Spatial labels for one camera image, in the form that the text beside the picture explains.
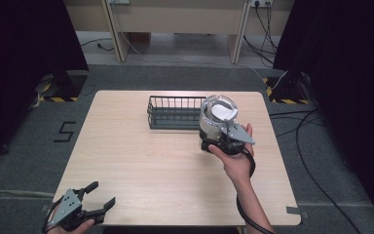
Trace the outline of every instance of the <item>human hand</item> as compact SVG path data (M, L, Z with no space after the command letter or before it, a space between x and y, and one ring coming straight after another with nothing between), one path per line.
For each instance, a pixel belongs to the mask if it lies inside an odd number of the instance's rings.
M253 129L250 124L247 126L242 126L245 131L252 137ZM248 150L251 156L254 157L254 151L251 144L246 143L244 147ZM213 153L217 158L221 160L224 164L224 171L226 171L227 176L233 181L233 184L250 182L250 162L245 157L244 154L239 153L236 155L227 155L220 148L215 145L210 145L208 147L211 153Z
M54 209L53 218L54 218L54 215L56 214L56 211L57 211L58 207L59 206L57 206ZM73 230L71 232L65 231L65 229L63 229L61 226L50 227L50 228L47 229L48 230L47 233L48 234L84 234L92 226L94 226L94 223L95 223L95 220L88 219L87 221L81 223L81 225L79 225L75 230Z

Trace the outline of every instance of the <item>black wire basket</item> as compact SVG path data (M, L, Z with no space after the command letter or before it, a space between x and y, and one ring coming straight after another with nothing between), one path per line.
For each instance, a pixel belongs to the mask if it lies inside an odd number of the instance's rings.
M150 96L148 124L156 130L199 130L199 118L206 97Z

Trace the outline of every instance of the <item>yellow black warning tape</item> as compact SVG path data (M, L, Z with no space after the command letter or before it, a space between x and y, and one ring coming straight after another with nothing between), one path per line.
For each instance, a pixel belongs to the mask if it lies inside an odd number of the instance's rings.
M77 97L41 97L41 101L53 101L53 102L66 102L66 101L77 101Z
M269 78L264 78L263 81L265 84L269 81ZM302 97L303 94L300 94L301 98L277 98L275 97L275 92L272 90L273 87L267 89L267 96L269 101L274 103L285 103L285 104L308 104L308 101Z

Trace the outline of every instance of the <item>finger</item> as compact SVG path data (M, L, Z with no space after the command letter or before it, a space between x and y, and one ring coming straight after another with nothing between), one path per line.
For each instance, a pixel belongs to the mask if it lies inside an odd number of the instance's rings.
M219 158L221 162L225 163L226 157L228 156L219 147L211 144L208 146L208 150L210 150L212 154L214 154L217 158Z
M59 208L59 205L57 205L54 210L53 210L53 213L51 214L51 219L54 218L54 215L56 215L56 212L57 212L57 209Z
M93 219L89 219L83 223L81 223L81 225L79 227L77 227L77 229L74 230L74 234L83 234L85 233L86 231L88 231L93 225L94 225L95 221Z
M245 127L245 131L248 133L249 136L253 137L253 127L251 126L250 123L248 123L247 126ZM253 146L249 143L246 143L244 147L248 150L251 156L254 157Z

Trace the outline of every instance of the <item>gray carpet floor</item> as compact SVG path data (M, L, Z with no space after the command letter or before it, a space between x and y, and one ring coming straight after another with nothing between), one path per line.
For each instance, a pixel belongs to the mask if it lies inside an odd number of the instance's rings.
M258 71L262 77L281 74L270 69ZM99 90L253 91L263 94L271 114L315 108L312 102L307 105L269 102L263 82L246 68L90 65L78 101L41 102L23 118L9 142L9 153L0 155L0 233L40 233L46 214L44 210L52 202L94 95ZM355 233L313 183L301 162L294 130L304 115L272 118L290 183L303 214L300 225L276 226L276 231ZM355 174L346 166L325 121L319 113L310 116L309 120L311 122L299 131L300 148L309 170L361 233L374 233L374 208ZM54 142L65 138L58 133L65 121L75 122L64 129L74 132L71 140ZM102 231L103 228L98 226L90 233Z

